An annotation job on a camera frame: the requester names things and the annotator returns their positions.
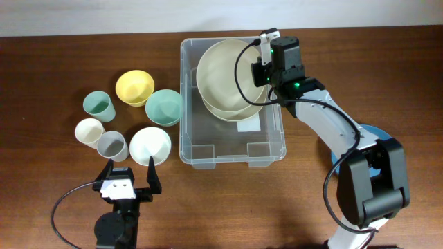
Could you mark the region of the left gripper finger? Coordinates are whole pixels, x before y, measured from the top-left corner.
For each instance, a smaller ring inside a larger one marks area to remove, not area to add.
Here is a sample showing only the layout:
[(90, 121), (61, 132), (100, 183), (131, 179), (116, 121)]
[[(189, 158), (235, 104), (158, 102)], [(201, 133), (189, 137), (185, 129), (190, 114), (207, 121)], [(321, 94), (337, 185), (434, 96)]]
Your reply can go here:
[(113, 168), (114, 162), (112, 159), (109, 159), (105, 165), (105, 168), (98, 174), (96, 181), (104, 181), (105, 179), (109, 178)]
[(161, 190), (161, 182), (159, 180), (159, 177), (156, 173), (154, 158), (150, 156), (149, 164), (148, 164), (148, 171), (147, 171), (147, 182), (151, 190)]

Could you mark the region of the beige bowl plate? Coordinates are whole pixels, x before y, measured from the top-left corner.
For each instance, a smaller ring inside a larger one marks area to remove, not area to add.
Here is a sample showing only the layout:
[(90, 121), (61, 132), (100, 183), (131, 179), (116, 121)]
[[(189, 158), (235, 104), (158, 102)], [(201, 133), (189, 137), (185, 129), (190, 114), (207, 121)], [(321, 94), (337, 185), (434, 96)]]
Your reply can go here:
[(202, 98), (221, 111), (240, 111), (257, 102), (264, 87), (253, 83), (251, 65), (260, 56), (247, 42), (227, 39), (211, 46), (197, 67), (197, 88)]

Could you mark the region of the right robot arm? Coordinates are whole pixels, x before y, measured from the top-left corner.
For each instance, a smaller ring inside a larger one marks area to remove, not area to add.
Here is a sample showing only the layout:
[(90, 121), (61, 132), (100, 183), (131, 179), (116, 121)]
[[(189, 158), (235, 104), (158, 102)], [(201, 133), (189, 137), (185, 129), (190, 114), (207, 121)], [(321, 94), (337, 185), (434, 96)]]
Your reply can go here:
[(271, 86), (274, 103), (304, 122), (336, 157), (323, 183), (323, 200), (338, 229), (326, 248), (367, 248), (381, 226), (410, 203), (403, 146), (355, 122), (325, 86), (305, 75), (296, 37), (261, 34), (251, 66), (256, 86)]

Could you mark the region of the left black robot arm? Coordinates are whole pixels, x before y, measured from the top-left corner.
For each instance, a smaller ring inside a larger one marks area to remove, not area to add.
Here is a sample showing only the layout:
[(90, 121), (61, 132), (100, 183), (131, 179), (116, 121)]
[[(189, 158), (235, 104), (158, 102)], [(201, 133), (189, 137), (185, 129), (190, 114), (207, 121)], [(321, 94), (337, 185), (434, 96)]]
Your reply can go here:
[(152, 202), (153, 196), (162, 192), (152, 157), (147, 183), (148, 187), (135, 188), (132, 169), (115, 168), (113, 160), (108, 160), (92, 187), (104, 201), (113, 205), (113, 210), (103, 214), (94, 226), (96, 248), (136, 247), (140, 204)]

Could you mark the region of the cream plate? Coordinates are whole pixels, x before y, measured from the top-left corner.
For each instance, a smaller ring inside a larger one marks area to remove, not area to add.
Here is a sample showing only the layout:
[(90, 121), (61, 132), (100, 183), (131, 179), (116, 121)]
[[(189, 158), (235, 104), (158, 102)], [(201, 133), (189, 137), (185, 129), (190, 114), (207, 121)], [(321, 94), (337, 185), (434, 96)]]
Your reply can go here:
[(263, 106), (248, 104), (237, 87), (205, 88), (199, 90), (205, 107), (216, 118), (227, 122), (239, 122), (252, 118)]

